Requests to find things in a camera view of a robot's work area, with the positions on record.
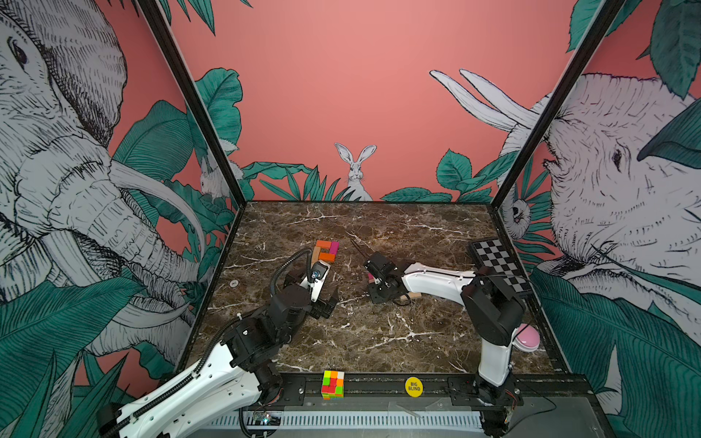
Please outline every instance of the elephant ear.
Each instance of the elephant ear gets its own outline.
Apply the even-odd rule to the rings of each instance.
[[[94,0],[0,0],[0,11],[29,35],[85,129],[106,146],[127,72],[117,37]]]

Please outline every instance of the green leaf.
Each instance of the green leaf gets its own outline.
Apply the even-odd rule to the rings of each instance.
[[[537,243],[523,243],[523,242],[514,242],[514,246],[518,249],[520,249],[523,252],[529,252],[532,254],[537,254],[537,253],[547,253],[547,254],[554,254],[550,250],[550,248],[545,247],[543,245],[539,245]]]
[[[349,191],[348,193],[346,193],[345,195],[343,195],[343,198],[342,198],[341,200],[342,200],[342,201],[347,201],[347,200],[351,199],[351,196],[353,196],[354,194],[355,194],[355,190],[351,190],[351,191]]]
[[[86,287],[43,282],[0,306],[0,430],[25,409],[55,350],[61,375],[78,351],[92,342],[129,299],[146,288],[124,277]]]
[[[310,174],[312,169],[304,164],[282,164],[282,163],[267,163],[265,161],[256,161],[241,169],[244,179],[254,179],[259,173],[266,175],[272,179],[282,179],[287,176],[287,170],[292,174],[304,172]]]
[[[532,194],[534,194],[536,191],[538,191],[538,189],[540,188],[540,185],[543,184],[543,181],[545,181],[545,178],[547,178],[547,176],[548,176],[547,170],[544,170],[543,173],[538,175],[538,177],[528,187],[528,190],[526,190],[526,194],[524,195],[524,199],[530,198]]]
[[[209,268],[216,265],[221,252],[222,249],[215,246],[211,246],[205,250],[205,255],[202,256],[200,267],[197,270],[197,278],[202,278]]]
[[[488,165],[484,166],[484,168],[475,175],[475,178],[484,177],[483,184],[492,182],[511,168],[511,166],[514,164],[514,161],[516,161],[517,155],[518,151],[505,153],[504,155],[500,156]]]
[[[478,187],[482,187],[485,185],[488,181],[486,180],[486,177],[474,177],[474,178],[467,178],[463,179],[459,183],[457,183],[456,188],[460,191],[460,194],[463,194],[465,192],[469,192],[472,190],[475,190]]]
[[[548,245],[555,246],[555,242],[553,242],[552,240],[535,233],[524,234],[523,240],[530,240],[531,242],[543,242],[547,243]]]
[[[695,100],[638,153],[638,161],[657,156],[701,169],[701,99]]]
[[[450,193],[431,193],[429,195],[421,196],[416,200],[418,203],[449,203],[453,200],[453,196]]]
[[[613,347],[622,381],[622,423],[640,437],[694,437],[701,399],[701,346],[659,317],[624,299],[580,294],[569,282],[533,269],[553,332],[572,372],[595,393],[606,384]],[[651,382],[664,382],[651,390]]]
[[[141,353],[139,356],[139,365],[149,372],[150,378],[160,380],[164,374],[172,373],[175,369],[175,366],[165,360],[156,347],[150,343],[143,341],[138,343],[134,348]]]
[[[274,194],[280,196],[281,198],[284,198],[286,200],[297,200],[293,195],[290,195],[288,192],[282,190],[280,187],[276,186],[275,184],[271,184],[267,181],[264,181],[261,179],[261,184],[268,189],[269,191],[273,192]]]
[[[650,46],[649,46],[649,45],[647,46],[647,48],[646,48],[645,50],[643,50],[643,53],[641,53],[640,55],[638,55],[637,58],[635,58],[635,60],[636,60],[636,61],[637,61],[637,60],[641,60],[641,59],[643,59],[645,56],[650,56]]]
[[[212,119],[212,124],[217,130],[217,135],[220,139],[235,145],[241,135],[241,114],[234,105],[241,102],[243,98],[238,73],[234,70],[212,69],[195,83],[207,113]]]
[[[459,203],[479,203],[485,204],[491,202],[491,189],[484,189],[478,191],[471,191],[468,193],[463,193],[458,198]]]
[[[336,184],[341,181],[341,178],[338,178],[336,181],[331,183],[331,186],[329,187],[328,190],[326,190],[326,196],[324,196],[324,200],[331,200],[334,196],[334,192],[336,191]]]
[[[533,156],[528,159],[526,167],[524,167],[524,177],[521,182],[521,198],[526,198],[526,190],[528,190],[528,185],[531,182],[531,171],[533,169]]]
[[[185,12],[185,16],[187,17],[187,19],[190,20],[190,14],[187,12],[187,5],[185,4],[185,0],[177,0],[177,3],[180,5],[180,8],[182,8],[182,11]]]
[[[648,312],[652,313],[654,316],[657,316],[657,317],[664,319],[668,323],[675,326],[677,329],[681,330],[681,327],[679,326],[679,324],[677,324],[676,321],[673,320],[668,314],[662,312],[662,310],[659,307],[657,307],[657,304],[655,304],[654,301],[650,305],[650,307],[648,308]]]
[[[205,233],[211,233],[215,230],[225,233],[224,225],[230,224],[236,218],[236,213],[229,210],[225,203],[222,204],[221,201],[216,201],[212,195],[203,195],[189,184],[183,186],[179,181],[164,181],[163,184],[177,193],[180,198],[183,198],[183,200],[192,207]],[[156,196],[144,196],[146,196],[149,204],[153,205],[162,217],[165,217],[174,224],[182,222],[183,226],[188,231],[193,229],[185,215],[169,202],[157,198]]]
[[[620,266],[621,268],[631,273],[633,276],[642,278],[643,280],[649,281],[654,285],[664,287],[673,292],[676,292],[677,294],[685,296],[691,301],[694,301],[696,304],[701,304],[701,287],[692,285],[691,283],[687,283],[682,280],[672,280],[671,278],[660,277],[659,275],[653,275],[642,271],[636,271],[618,263],[616,260],[613,260],[611,257],[604,254],[599,248],[595,247],[594,250],[600,255],[602,255],[603,258],[609,260],[611,263],[614,263],[617,266]]]
[[[56,377],[56,355],[52,353],[39,386],[15,424],[11,438],[39,438]]]
[[[197,315],[200,312],[200,306],[202,306],[202,301],[207,293],[207,283],[204,282],[185,282],[182,284],[185,289],[185,296],[187,296],[190,304],[195,308],[194,314]]]
[[[168,19],[168,24],[170,24],[171,17],[170,17],[170,5],[168,4],[168,0],[159,0],[161,3],[161,6],[163,7],[163,12],[165,13],[165,17]]]
[[[535,195],[531,199],[528,199],[527,202],[529,204],[547,204],[548,206],[550,205],[550,191],[544,191],[538,195]]]
[[[635,8],[638,7],[641,1],[642,0],[625,0],[625,3],[621,7],[620,11],[618,11],[616,17],[613,19],[611,26],[608,28],[606,35],[611,35],[613,31],[618,29],[618,26],[622,25],[626,18],[628,18],[630,14],[635,11]]]
[[[112,159],[157,181],[168,181],[187,164],[192,141],[186,115],[159,100],[129,129]]]
[[[314,188],[319,184],[319,166],[316,166],[307,176],[306,181],[304,182],[304,197],[302,198],[307,199],[307,196],[309,196]]]
[[[543,263],[543,262],[544,262],[544,260],[543,260],[542,258],[538,257],[538,256],[534,256],[534,255],[532,255],[532,254],[525,254],[525,253],[523,253],[523,252],[520,252],[520,253],[519,253],[519,258],[520,258],[523,262],[530,261],[531,263],[535,263],[535,264],[540,264],[540,263]]]
[[[210,0],[189,0],[192,9],[197,12],[197,15],[202,18],[202,21],[207,24],[212,33],[215,32],[215,15],[212,12],[212,2]]]
[[[341,190],[341,191],[339,192],[339,194],[337,194],[336,196],[334,196],[334,200],[341,200],[341,199],[347,200],[347,197],[346,197],[346,196],[352,195],[353,192],[354,192],[354,190],[351,190],[350,187],[346,187],[345,189]]]
[[[83,353],[83,364],[88,375],[88,383],[91,386],[97,385],[97,382],[104,376],[100,364],[97,363],[97,358],[90,353]]]
[[[436,169],[438,183],[446,189],[457,190],[458,183],[472,178],[470,159],[462,154],[448,151],[441,158]]]
[[[243,197],[246,198],[246,200],[253,200],[253,197],[255,197],[256,194],[253,191],[253,188],[251,187],[251,181],[249,181],[248,179],[239,179],[237,182],[238,186],[243,192]]]
[[[685,98],[701,63],[701,3],[664,0],[655,17],[650,60],[669,91]]]
[[[287,185],[290,186],[290,191],[292,192],[292,196],[294,196],[295,199],[301,200],[300,195],[299,195],[299,186],[297,185],[297,181],[294,180],[294,176],[290,172],[289,169],[285,169],[287,171]]]
[[[117,380],[126,360],[127,357],[123,357],[90,389],[88,395],[81,400],[66,421],[58,438],[93,438],[99,435],[97,412],[112,400],[117,388]]]
[[[421,187],[404,187],[392,193],[387,193],[381,199],[389,203],[412,203],[421,196],[430,195],[430,193],[430,190],[422,189]]]
[[[552,224],[550,222],[538,222],[537,224],[531,224],[528,227],[528,232],[535,233],[536,231],[550,230],[551,228]]]
[[[578,0],[570,17],[570,45],[567,51],[576,49],[582,40],[589,23],[599,8],[601,0]]]

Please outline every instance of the elephant tusk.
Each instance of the elephant tusk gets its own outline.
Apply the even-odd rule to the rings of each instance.
[[[145,310],[134,304],[127,304],[122,310],[112,318],[112,320],[125,327],[133,329],[149,329],[167,324],[176,320],[190,306],[190,303],[185,303],[182,306],[171,310],[170,312],[153,312]]]
[[[159,181],[148,177],[131,167],[124,165],[118,161],[112,161],[110,165],[109,179],[119,187],[120,189],[136,189],[140,190],[148,195],[156,196],[159,199],[167,201],[173,207],[176,207],[185,217],[190,221],[192,226],[195,227],[195,232],[197,232],[197,237],[200,240],[200,260],[205,254],[205,247],[207,243],[205,241],[205,233],[200,224],[200,219],[198,219],[192,207],[185,202],[177,193],[166,187]]]
[[[43,236],[41,243],[56,266],[74,285],[85,287],[102,281],[86,260],[71,231],[54,231]]]

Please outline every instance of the colorful puzzle block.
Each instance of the colorful puzzle block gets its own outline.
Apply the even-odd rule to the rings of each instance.
[[[312,253],[311,263],[314,264],[317,260],[334,263],[336,261],[336,254],[339,252],[339,247],[340,244],[338,242],[317,240],[314,252]]]
[[[324,371],[321,385],[321,395],[324,400],[343,398],[343,371]]]
[[[334,263],[336,261],[336,254],[329,254],[328,252],[320,252],[319,260],[327,261],[329,263]]]

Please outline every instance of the marble tabletop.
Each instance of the marble tabletop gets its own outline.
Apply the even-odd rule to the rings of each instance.
[[[480,339],[465,309],[433,296],[410,306],[373,304],[364,260],[351,239],[368,254],[464,271],[475,267],[468,242],[493,235],[483,205],[249,203],[187,363],[200,357],[220,326],[269,298],[270,277],[288,256],[316,240],[335,240],[340,249],[322,298],[338,286],[339,304],[328,320],[306,319],[277,356],[280,371],[475,373]],[[293,267],[302,267],[303,259]],[[514,350],[512,361],[516,373],[553,372],[542,346],[534,353]]]

